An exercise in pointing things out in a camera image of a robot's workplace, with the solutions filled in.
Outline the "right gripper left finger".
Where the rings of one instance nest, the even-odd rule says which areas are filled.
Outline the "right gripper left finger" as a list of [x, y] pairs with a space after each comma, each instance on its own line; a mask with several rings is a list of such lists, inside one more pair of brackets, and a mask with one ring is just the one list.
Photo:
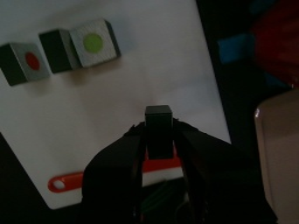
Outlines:
[[92, 158], [82, 174], [78, 224], [140, 224], [145, 124]]

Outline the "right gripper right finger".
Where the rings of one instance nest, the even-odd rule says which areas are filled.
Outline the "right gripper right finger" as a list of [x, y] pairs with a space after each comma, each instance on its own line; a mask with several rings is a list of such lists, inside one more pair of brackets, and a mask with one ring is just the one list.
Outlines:
[[185, 122], [173, 122], [172, 134], [192, 224], [277, 224], [260, 171], [241, 150]]

